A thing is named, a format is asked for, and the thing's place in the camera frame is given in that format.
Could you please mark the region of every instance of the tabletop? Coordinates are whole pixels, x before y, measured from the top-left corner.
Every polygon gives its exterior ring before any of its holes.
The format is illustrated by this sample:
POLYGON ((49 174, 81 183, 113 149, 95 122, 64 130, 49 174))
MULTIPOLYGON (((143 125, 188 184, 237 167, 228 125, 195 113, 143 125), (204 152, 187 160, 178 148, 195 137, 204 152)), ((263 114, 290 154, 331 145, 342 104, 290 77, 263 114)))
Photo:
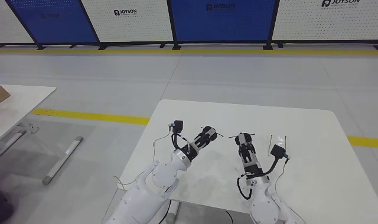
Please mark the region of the tabletop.
MULTIPOLYGON (((162 100, 123 171, 123 183, 150 165, 153 141, 166 135, 168 124, 175 120, 184 121, 181 135, 189 141, 206 125, 224 138, 218 136, 186 172, 178 172, 180 182, 171 200, 249 213, 250 203, 236 186, 237 177, 244 173, 238 147, 228 137, 255 133, 253 145, 267 171, 274 160, 268 153, 271 135, 286 136, 291 159, 277 190, 307 224, 378 223, 378 198, 372 185, 336 116, 324 110, 162 100)), ((159 140, 155 159, 170 161, 173 150, 170 136, 159 140)), ((269 175, 273 184, 283 164, 280 160, 269 175)))
POLYGON ((45 86, 1 86, 11 96, 0 102, 0 139, 56 90, 45 86))

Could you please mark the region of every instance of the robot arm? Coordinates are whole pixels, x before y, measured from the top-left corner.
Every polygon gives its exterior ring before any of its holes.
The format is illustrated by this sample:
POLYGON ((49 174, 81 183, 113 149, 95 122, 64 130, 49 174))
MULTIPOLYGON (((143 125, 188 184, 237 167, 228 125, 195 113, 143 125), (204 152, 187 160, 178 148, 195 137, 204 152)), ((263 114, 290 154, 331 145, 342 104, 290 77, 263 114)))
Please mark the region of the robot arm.
POLYGON ((183 122, 175 121, 170 127, 173 127, 172 142, 176 148, 171 154, 171 161, 168 163, 156 161, 139 175, 136 183, 122 197, 106 224, 147 224, 177 188, 177 171, 186 171, 199 151, 217 138, 215 129, 207 126, 193 142, 184 139, 187 145, 179 148, 177 136, 181 136, 183 122), (151 173, 154 185, 165 189, 163 195, 155 193, 147 186, 146 179, 151 173))
POLYGON ((264 173, 257 159, 250 134, 240 133, 235 138, 235 142, 239 146, 239 156, 246 172, 237 179, 237 186, 245 199, 252 198, 249 214, 253 223, 276 224, 279 220, 283 220, 285 224, 305 224, 276 193, 270 194, 268 191, 271 186, 268 174, 273 171, 279 159, 285 157, 286 163, 290 159, 285 149, 278 145, 273 147, 271 154, 275 156, 275 160, 271 168, 264 173), (239 185, 242 176, 246 176, 247 185, 252 187, 248 197, 243 194, 239 185))

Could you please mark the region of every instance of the pegboard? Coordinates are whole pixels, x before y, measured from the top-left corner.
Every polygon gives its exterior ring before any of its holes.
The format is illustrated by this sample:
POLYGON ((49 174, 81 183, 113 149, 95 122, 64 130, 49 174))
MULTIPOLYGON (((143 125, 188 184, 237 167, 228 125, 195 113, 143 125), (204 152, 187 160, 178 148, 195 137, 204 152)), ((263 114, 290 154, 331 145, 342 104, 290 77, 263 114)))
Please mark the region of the pegboard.
POLYGON ((0 43, 34 43, 5 0, 0 0, 0 43))
POLYGON ((79 0, 9 0, 39 43, 92 43, 95 34, 79 0))
POLYGON ((171 0, 179 41, 266 41, 275 0, 171 0))
POLYGON ((82 0, 101 42, 172 41, 167 0, 82 0))
POLYGON ((273 40, 378 40, 378 0, 281 0, 273 40))

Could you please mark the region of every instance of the yellow floor line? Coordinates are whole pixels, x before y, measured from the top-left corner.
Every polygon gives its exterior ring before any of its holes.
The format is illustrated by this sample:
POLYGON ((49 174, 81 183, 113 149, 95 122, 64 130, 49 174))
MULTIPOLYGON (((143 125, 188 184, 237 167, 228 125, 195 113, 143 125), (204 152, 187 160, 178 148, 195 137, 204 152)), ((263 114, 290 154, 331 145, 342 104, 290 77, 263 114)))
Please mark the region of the yellow floor line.
POLYGON ((11 50, 3 49, 0 53, 35 53, 35 54, 59 54, 59 53, 96 53, 96 54, 109 54, 109 53, 209 53, 209 54, 311 54, 311 55, 378 55, 376 50, 237 50, 237 49, 105 49, 99 50, 11 50))
POLYGON ((354 146, 378 148, 378 138, 348 136, 348 139, 349 143, 354 146))
POLYGON ((43 116, 59 116, 76 119, 86 119, 94 121, 109 121, 120 122, 138 125, 147 125, 149 118, 137 117, 137 116, 120 116, 120 115, 108 115, 90 112, 71 112, 71 111, 58 111, 51 109, 35 109, 32 114, 43 116))
MULTIPOLYGON (((149 118, 137 117, 137 116, 121 116, 121 115, 109 115, 90 112, 72 112, 72 111, 58 111, 51 109, 38 108, 35 109, 32 114, 43 116, 57 116, 66 118, 86 119, 94 121, 108 121, 108 122, 120 122, 128 124, 147 125, 149 118)), ((348 136, 349 143, 353 146, 362 146, 370 148, 378 148, 378 138, 365 138, 348 136)))

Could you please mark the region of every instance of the floor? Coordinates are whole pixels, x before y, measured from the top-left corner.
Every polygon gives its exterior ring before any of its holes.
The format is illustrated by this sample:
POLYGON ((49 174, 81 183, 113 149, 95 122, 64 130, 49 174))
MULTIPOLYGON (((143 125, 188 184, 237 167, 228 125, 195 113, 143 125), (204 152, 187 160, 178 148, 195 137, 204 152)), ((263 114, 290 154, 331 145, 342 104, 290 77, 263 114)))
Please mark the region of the floor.
MULTIPOLYGON (((378 137, 377 62, 378 56, 313 54, 0 53, 0 83, 57 87, 40 108, 116 115, 150 117, 161 99, 326 109, 347 135, 378 137)), ((7 223, 104 223, 123 192, 113 176, 120 176, 144 126, 28 118, 46 143, 64 148, 77 136, 85 140, 48 186, 41 180, 57 158, 31 135, 1 156, 0 190, 17 207, 7 223)), ((353 148, 378 193, 378 148, 353 148)), ((250 223, 248 215, 231 215, 250 223)), ((231 220, 224 211, 185 204, 177 223, 231 220)))

